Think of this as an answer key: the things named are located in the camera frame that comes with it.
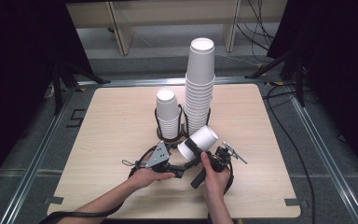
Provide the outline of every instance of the wooden table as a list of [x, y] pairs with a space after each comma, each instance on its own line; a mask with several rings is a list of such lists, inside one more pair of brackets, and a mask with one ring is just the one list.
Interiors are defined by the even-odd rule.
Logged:
[[[71, 211], [124, 181], [130, 167], [158, 142], [154, 118], [156, 93], [162, 87], [98, 89], [89, 106], [71, 155], [55, 191], [62, 204], [51, 204], [48, 213]], [[185, 87], [170, 86], [185, 104]], [[219, 140], [228, 142], [248, 164], [233, 159], [234, 183], [225, 196], [233, 218], [298, 217], [298, 205], [285, 199], [296, 195], [269, 122], [259, 90], [253, 84], [215, 85], [209, 126]], [[178, 150], [171, 164], [183, 164]], [[130, 196], [111, 218], [206, 218], [203, 184], [190, 182], [200, 165], [182, 179], [155, 182]]]

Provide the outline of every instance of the tall stack of cups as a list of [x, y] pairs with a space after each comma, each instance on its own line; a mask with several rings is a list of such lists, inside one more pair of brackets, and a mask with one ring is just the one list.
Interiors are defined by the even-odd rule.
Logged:
[[197, 38], [191, 42], [186, 72], [185, 130], [188, 135], [208, 120], [214, 78], [214, 43], [208, 38]]
[[173, 90], [162, 88], [157, 92], [156, 113], [161, 136], [165, 139], [177, 137], [180, 128], [180, 108]]

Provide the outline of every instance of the floor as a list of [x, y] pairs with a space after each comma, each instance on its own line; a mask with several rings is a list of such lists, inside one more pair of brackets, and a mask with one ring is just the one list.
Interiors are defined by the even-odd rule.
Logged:
[[[265, 24], [270, 35], [275, 35], [278, 26], [277, 23]], [[249, 27], [252, 30], [255, 25], [249, 24]], [[253, 36], [243, 25], [241, 29], [248, 36]], [[215, 73], [218, 82], [254, 83], [259, 87], [260, 93], [267, 96], [273, 89], [270, 84], [280, 81], [281, 65], [258, 79], [243, 77], [256, 72], [259, 65], [266, 65], [272, 59], [266, 57], [266, 50], [252, 45], [239, 29], [236, 31], [234, 50], [226, 52], [219, 25], [139, 27], [136, 28], [130, 52], [126, 56], [119, 54], [115, 36], [107, 29], [82, 29], [78, 30], [78, 33], [94, 73], [112, 80], [112, 86], [183, 81], [189, 44], [192, 39], [201, 36], [211, 38], [215, 43]], [[256, 36], [256, 41], [268, 47], [262, 36]], [[1, 167], [0, 223], [38, 223], [46, 216], [48, 200], [54, 195], [78, 132], [78, 127], [73, 127], [78, 120], [71, 117], [74, 114], [78, 118], [84, 117], [92, 94], [98, 88], [82, 76], [76, 78], [82, 88], [76, 91], [62, 89], [67, 104], [59, 118], [53, 116], [54, 100], [49, 97], [50, 90], [47, 90], [46, 101], [40, 106], [33, 121], [24, 131], [24, 136], [13, 147]], [[339, 130], [318, 101], [318, 97], [312, 94], [311, 87], [306, 87], [304, 110], [296, 107], [296, 99], [293, 94], [287, 93], [289, 91], [290, 86], [276, 88], [273, 95], [283, 94], [268, 98], [265, 103], [301, 204], [302, 214], [297, 218], [247, 218], [237, 221], [312, 223], [314, 219], [313, 223], [358, 223], [358, 160], [345, 141], [338, 138]], [[340, 186], [336, 182], [340, 176], [332, 175], [331, 167], [325, 165], [314, 138], [305, 128], [301, 117], [304, 113], [311, 119], [328, 149], [328, 156], [333, 158], [333, 165], [338, 167], [347, 186]], [[52, 128], [50, 124], [54, 120], [57, 121], [56, 127]], [[46, 139], [46, 133], [51, 130], [52, 137]], [[32, 169], [34, 174], [28, 178], [29, 187], [21, 191], [19, 186], [22, 186]], [[313, 190], [310, 189], [308, 177]], [[345, 198], [348, 193], [353, 193], [352, 200]], [[7, 217], [6, 211], [13, 207], [13, 204], [19, 209], [13, 210], [13, 217]]]

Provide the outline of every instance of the hand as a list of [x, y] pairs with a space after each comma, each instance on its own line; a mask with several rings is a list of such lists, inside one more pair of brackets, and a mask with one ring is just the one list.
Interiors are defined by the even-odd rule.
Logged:
[[201, 153], [202, 165], [206, 171], [205, 176], [205, 201], [209, 202], [211, 199], [223, 200], [225, 188], [229, 180], [229, 170], [225, 168], [222, 172], [217, 173], [213, 170], [208, 155], [205, 152]]
[[[152, 154], [153, 152], [149, 152], [145, 156], [145, 160], [149, 160]], [[138, 189], [142, 189], [151, 185], [156, 180], [166, 180], [174, 177], [175, 174], [173, 173], [156, 173], [151, 169], [140, 168], [129, 178], [129, 180], [132, 180]]]

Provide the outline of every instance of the wrist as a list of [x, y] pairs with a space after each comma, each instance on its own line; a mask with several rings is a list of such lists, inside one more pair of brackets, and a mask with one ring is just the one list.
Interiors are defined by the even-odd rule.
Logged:
[[123, 185], [125, 185], [125, 188], [131, 190], [132, 192], [142, 188], [142, 186], [140, 186], [139, 181], [137, 181], [132, 176], [128, 178], [126, 181], [124, 181]]

